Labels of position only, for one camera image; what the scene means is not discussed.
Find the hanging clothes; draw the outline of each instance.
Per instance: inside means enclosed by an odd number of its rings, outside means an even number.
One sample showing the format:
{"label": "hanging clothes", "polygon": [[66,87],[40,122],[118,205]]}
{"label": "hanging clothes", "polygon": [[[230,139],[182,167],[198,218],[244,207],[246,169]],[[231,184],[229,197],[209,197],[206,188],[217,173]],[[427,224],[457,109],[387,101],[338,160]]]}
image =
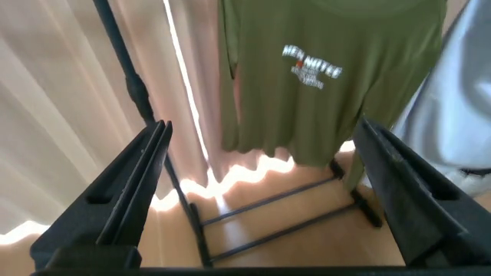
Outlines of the hanging clothes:
{"label": "hanging clothes", "polygon": [[470,0],[446,37],[441,58],[392,129],[464,192],[491,188],[491,2]]}
{"label": "hanging clothes", "polygon": [[444,0],[221,0],[223,149],[285,147],[325,166],[361,114],[390,126],[440,53],[445,11]]}

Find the tan floor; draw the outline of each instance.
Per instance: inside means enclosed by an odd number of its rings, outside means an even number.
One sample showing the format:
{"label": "tan floor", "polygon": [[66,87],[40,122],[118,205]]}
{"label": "tan floor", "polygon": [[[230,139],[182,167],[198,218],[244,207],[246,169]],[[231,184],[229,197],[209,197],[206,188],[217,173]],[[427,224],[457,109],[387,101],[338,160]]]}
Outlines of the tan floor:
{"label": "tan floor", "polygon": [[[346,166],[347,162],[341,159],[341,163]],[[287,174],[270,172],[259,183],[237,183],[221,199],[196,195],[189,198],[199,206],[203,219],[209,219],[226,206],[235,209],[328,176],[329,171],[295,168]],[[373,192],[363,187],[361,192],[380,212]],[[491,193],[477,200],[491,210]],[[216,255],[350,202],[340,182],[319,186],[206,227],[210,251]],[[0,275],[33,272],[28,248],[36,238],[33,235],[14,245],[0,247]],[[166,212],[150,210],[139,249],[143,266],[201,266],[193,233],[179,206]],[[358,210],[353,210],[217,262],[216,267],[403,264],[387,224],[375,229]]]}

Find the green shirt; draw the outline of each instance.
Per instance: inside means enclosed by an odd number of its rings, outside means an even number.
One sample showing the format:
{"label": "green shirt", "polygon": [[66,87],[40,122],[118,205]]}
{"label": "green shirt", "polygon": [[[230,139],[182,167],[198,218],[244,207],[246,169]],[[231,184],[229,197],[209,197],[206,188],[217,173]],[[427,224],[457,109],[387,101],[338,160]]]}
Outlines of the green shirt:
{"label": "green shirt", "polygon": [[361,114],[390,126],[438,57],[445,11],[444,0],[220,0],[223,149],[282,146],[325,166]]}

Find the clothes rack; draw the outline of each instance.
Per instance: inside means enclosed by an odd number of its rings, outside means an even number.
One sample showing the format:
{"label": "clothes rack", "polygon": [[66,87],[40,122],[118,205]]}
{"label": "clothes rack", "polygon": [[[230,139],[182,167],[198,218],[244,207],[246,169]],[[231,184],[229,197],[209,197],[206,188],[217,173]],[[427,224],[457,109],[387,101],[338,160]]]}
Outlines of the clothes rack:
{"label": "clothes rack", "polygon": [[[131,61],[130,55],[127,51],[126,45],[124,44],[124,40],[121,36],[120,30],[117,26],[116,20],[114,18],[114,14],[111,11],[109,3],[107,0],[94,0],[94,4],[96,6],[97,12],[103,22],[104,28],[109,36],[110,42],[113,45],[113,48],[116,52],[117,58],[120,62],[121,67],[123,68],[128,93],[130,94],[131,99],[137,106],[137,109],[145,121],[147,126],[150,126],[155,123],[155,119],[153,117],[152,107],[150,106],[150,102],[148,100],[148,91],[145,86],[145,83],[142,81],[141,77],[135,71],[133,63]],[[272,233],[263,238],[260,238],[256,241],[251,241],[245,245],[241,245],[237,248],[228,250],[221,254],[211,256],[209,253],[209,246],[206,241],[204,227],[207,225],[211,225],[213,223],[220,222],[224,219],[230,218],[234,215],[241,214],[243,212],[247,212],[263,205],[276,202],[280,199],[284,199],[288,196],[293,196],[300,192],[304,192],[309,189],[316,188],[320,185],[324,185],[330,182],[333,182],[336,179],[342,179],[344,176],[343,169],[339,166],[337,161],[333,159],[329,163],[329,168],[333,172],[334,176],[328,179],[324,179],[320,182],[313,182],[309,184],[305,184],[303,186],[299,186],[298,188],[291,189],[286,192],[279,193],[278,195],[270,196],[266,199],[251,203],[249,205],[243,206],[239,209],[233,210],[231,212],[227,212],[226,214],[219,215],[215,218],[210,218],[205,221],[202,221],[201,215],[199,214],[199,208],[195,203],[189,203],[184,194],[183,190],[180,187],[179,179],[177,177],[176,171],[173,168],[172,161],[169,157],[165,158],[164,166],[166,168],[167,173],[170,176],[173,188],[177,191],[177,195],[179,196],[179,201],[181,206],[186,213],[186,216],[191,224],[194,235],[196,236],[196,242],[198,245],[199,255],[201,257],[201,262],[203,267],[211,268],[213,266],[213,262],[223,260],[224,258],[228,258],[230,256],[236,255],[240,252],[248,250],[258,245],[262,245],[266,242],[270,242],[273,239],[280,238],[284,235],[290,234],[292,232],[298,231],[307,226],[313,225],[317,222],[323,221],[325,219],[332,218],[336,215],[343,214],[347,211],[360,209],[367,220],[374,227],[381,227],[382,221],[375,213],[375,211],[367,204],[367,201],[363,198],[363,196],[355,189],[350,192],[350,196],[353,199],[353,203],[350,205],[346,205],[334,211],[326,212],[322,215],[319,215],[315,218],[310,218],[304,222],[301,222],[297,225],[293,225],[289,228],[283,229],[281,231]]]}

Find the shirt logo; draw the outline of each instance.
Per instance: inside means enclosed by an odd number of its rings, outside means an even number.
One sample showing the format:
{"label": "shirt logo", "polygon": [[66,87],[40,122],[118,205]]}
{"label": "shirt logo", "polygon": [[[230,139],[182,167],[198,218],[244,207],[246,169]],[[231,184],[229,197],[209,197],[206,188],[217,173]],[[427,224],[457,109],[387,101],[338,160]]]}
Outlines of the shirt logo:
{"label": "shirt logo", "polygon": [[282,56],[296,58],[297,62],[295,66],[292,66],[291,72],[297,75],[303,84],[318,89],[324,87],[324,83],[317,79],[319,73],[336,79],[343,71],[343,68],[334,66],[321,58],[305,56],[305,52],[294,45],[285,45]]}

